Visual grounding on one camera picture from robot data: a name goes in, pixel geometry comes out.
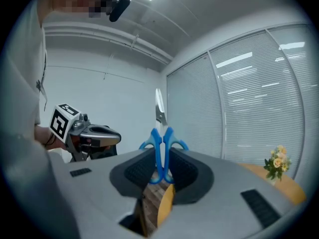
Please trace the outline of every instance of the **person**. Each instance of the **person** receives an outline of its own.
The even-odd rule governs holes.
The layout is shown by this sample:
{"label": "person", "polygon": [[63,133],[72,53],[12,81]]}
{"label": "person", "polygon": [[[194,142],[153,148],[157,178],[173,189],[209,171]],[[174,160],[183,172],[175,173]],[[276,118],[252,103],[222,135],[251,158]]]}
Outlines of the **person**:
{"label": "person", "polygon": [[51,137],[48,127],[39,126],[40,83],[47,59],[43,21],[53,11],[83,14],[99,6],[100,0],[33,0],[26,7],[0,58],[2,132],[34,139],[47,150],[66,149],[62,141]]}

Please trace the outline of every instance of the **white shirt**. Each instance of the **white shirt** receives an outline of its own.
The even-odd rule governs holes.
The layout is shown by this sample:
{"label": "white shirt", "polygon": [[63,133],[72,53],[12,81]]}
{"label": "white shirt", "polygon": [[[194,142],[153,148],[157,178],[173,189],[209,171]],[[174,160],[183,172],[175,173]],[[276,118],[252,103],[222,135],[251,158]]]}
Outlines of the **white shirt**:
{"label": "white shirt", "polygon": [[17,20],[0,58],[1,131],[34,139],[40,124],[39,89],[45,66],[45,37],[33,0]]}

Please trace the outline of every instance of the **scissors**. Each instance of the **scissors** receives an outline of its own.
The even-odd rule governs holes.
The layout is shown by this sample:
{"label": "scissors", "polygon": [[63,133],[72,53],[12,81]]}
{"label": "scissors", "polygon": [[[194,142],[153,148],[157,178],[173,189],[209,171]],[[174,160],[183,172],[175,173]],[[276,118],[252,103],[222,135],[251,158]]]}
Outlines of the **scissors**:
{"label": "scissors", "polygon": [[[178,140],[174,136],[174,130],[171,127],[167,127],[167,121],[164,112],[163,99],[161,96],[160,89],[156,89],[155,96],[155,113],[156,113],[156,127],[152,129],[151,135],[145,142],[142,143],[139,149],[144,149],[147,145],[152,145],[155,148],[156,166],[158,168],[159,176],[157,178],[152,178],[150,184],[157,184],[163,178],[167,183],[174,183],[173,178],[168,174],[169,170],[169,150],[174,143],[178,143],[183,149],[189,150],[188,146],[183,140]],[[165,135],[162,138],[160,132],[164,132]],[[160,157],[160,145],[165,143],[165,161],[164,170],[161,165]]]}

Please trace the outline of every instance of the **ceiling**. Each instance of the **ceiling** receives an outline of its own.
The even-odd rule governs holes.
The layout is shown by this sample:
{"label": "ceiling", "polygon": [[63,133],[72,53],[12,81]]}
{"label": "ceiling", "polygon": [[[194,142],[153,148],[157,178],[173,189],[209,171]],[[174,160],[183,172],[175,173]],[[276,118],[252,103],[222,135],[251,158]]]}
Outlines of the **ceiling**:
{"label": "ceiling", "polygon": [[46,23],[89,22],[143,39],[174,57],[179,49],[212,28],[286,0],[132,0],[117,22],[52,13]]}

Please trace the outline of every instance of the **table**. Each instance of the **table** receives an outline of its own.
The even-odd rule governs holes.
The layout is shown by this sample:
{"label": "table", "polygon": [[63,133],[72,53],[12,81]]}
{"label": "table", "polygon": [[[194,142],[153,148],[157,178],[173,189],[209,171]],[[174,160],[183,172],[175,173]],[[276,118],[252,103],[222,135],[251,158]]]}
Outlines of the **table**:
{"label": "table", "polygon": [[[239,164],[245,167],[246,169],[252,171],[257,176],[266,180],[266,175],[268,173],[264,167],[253,164]],[[292,178],[283,174],[282,180],[278,180],[275,186],[279,191],[287,196],[295,205],[302,203],[306,200],[306,195],[302,188],[295,182]],[[166,219],[172,209],[172,202],[174,198],[174,186],[171,184],[168,189],[165,191],[165,194],[159,205],[159,214],[158,214],[158,227]]]}

